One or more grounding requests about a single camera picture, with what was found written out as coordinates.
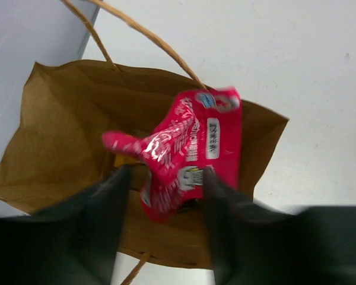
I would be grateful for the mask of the pink candy packet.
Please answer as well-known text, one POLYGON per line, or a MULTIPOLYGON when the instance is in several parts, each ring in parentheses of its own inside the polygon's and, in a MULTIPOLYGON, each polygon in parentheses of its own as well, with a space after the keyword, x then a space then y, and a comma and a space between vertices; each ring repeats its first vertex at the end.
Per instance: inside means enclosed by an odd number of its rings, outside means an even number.
POLYGON ((241 98, 234 87, 190 90, 177 95, 163 121, 145 138, 106 132, 102 142, 115 154, 143 162, 150 176, 140 191, 147 216, 164 221, 184 203, 203 197, 204 168, 238 185, 241 98))

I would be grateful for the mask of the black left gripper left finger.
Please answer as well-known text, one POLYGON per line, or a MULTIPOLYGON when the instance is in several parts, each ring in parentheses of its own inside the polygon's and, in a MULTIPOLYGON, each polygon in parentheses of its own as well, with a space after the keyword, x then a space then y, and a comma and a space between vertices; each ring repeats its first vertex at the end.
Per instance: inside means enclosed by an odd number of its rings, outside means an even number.
POLYGON ((29 216, 0 218, 0 284, 110 284, 131 171, 29 216))

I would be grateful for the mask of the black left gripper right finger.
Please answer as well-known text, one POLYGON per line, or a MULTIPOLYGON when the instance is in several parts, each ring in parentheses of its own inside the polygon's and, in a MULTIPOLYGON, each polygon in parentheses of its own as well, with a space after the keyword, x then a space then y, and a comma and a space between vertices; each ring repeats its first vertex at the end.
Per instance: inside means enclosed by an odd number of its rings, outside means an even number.
POLYGON ((209 168, 203 192, 216 284, 356 284, 356 205, 282 213, 209 168))

